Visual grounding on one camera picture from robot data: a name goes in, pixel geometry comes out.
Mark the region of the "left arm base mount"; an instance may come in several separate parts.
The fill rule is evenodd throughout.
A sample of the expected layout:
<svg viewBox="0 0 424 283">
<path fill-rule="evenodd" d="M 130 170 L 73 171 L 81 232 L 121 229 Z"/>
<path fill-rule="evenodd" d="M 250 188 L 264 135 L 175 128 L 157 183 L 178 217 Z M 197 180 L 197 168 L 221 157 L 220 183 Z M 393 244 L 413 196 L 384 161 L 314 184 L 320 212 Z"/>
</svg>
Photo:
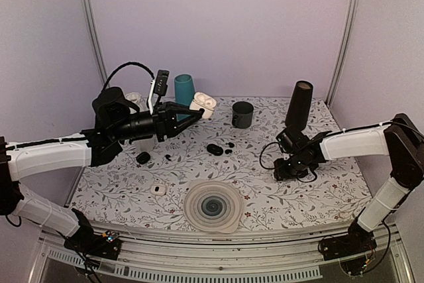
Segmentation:
<svg viewBox="0 0 424 283">
<path fill-rule="evenodd" d="M 64 247 L 82 255 L 117 260 L 122 245 L 120 233 L 108 230 L 100 235 L 95 234 L 82 212 L 74 208 L 71 211 L 78 219 L 79 228 L 71 237 L 65 238 Z"/>
</svg>

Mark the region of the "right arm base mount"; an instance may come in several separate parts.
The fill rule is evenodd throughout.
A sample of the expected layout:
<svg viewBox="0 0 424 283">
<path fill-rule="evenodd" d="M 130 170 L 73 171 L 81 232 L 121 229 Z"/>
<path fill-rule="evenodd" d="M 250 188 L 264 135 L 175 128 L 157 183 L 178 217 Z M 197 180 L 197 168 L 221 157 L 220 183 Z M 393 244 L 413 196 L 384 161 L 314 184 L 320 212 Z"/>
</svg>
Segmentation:
<svg viewBox="0 0 424 283">
<path fill-rule="evenodd" d="M 317 249 L 323 255 L 324 260 L 333 260 L 365 253 L 376 247 L 374 232 L 364 230 L 357 220 L 354 220 L 350 224 L 347 234 L 322 239 L 319 241 Z"/>
</svg>

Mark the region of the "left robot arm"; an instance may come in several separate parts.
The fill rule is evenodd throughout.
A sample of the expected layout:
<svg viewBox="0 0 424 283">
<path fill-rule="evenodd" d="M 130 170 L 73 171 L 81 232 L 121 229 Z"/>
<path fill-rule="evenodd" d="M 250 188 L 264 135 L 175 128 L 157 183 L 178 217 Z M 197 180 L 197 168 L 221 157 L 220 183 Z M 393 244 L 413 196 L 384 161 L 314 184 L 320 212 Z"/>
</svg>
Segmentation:
<svg viewBox="0 0 424 283">
<path fill-rule="evenodd" d="M 202 118 L 174 102 L 157 103 L 147 111 L 125 98 L 119 87 L 102 91 L 92 103 L 95 126 L 68 137 L 7 144 L 1 141 L 1 214 L 15 215 L 72 237 L 85 253 L 99 245 L 82 213 L 59 205 L 20 186 L 25 177 L 62 168 L 97 167 L 110 163 L 123 141 L 156 137 L 162 142 Z"/>
</svg>

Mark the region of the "white earbud charging case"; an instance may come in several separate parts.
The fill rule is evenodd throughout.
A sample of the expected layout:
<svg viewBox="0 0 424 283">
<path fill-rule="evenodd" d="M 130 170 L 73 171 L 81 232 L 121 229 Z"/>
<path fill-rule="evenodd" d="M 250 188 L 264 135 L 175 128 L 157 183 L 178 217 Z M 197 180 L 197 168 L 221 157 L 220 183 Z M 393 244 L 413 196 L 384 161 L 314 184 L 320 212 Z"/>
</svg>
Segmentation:
<svg viewBox="0 0 424 283">
<path fill-rule="evenodd" d="M 196 111 L 203 109 L 204 112 L 203 112 L 202 118 L 210 119 L 212 118 L 214 114 L 216 106 L 217 106 L 217 101 L 213 97 L 199 91 L 194 94 L 194 97 L 190 103 L 189 109 L 196 110 Z"/>
</svg>

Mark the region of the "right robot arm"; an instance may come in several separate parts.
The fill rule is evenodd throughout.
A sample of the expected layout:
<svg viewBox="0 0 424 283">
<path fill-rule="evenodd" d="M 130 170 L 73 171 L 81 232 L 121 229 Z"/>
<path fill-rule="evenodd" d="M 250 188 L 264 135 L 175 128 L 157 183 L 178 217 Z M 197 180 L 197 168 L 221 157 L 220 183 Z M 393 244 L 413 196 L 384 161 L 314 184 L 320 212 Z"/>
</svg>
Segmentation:
<svg viewBox="0 0 424 283">
<path fill-rule="evenodd" d="M 340 158 L 389 156 L 390 177 L 343 238 L 343 248 L 349 254 L 366 246 L 368 234 L 423 181 L 423 133 L 404 113 L 384 123 L 334 133 L 325 131 L 312 139 L 297 129 L 287 128 L 278 135 L 277 143 L 289 155 L 274 161 L 277 181 L 304 178 L 320 164 Z"/>
</svg>

